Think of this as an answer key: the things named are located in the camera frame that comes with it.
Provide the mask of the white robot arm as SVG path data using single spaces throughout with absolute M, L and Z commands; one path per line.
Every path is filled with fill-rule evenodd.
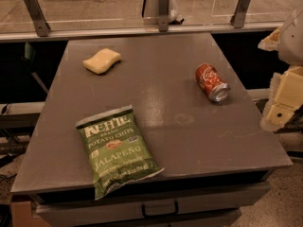
M 303 105 L 303 5 L 293 11 L 283 26 L 261 40 L 258 48 L 276 51 L 278 58 L 290 65 L 283 74 L 273 74 L 260 120 L 264 130 L 278 131 Z

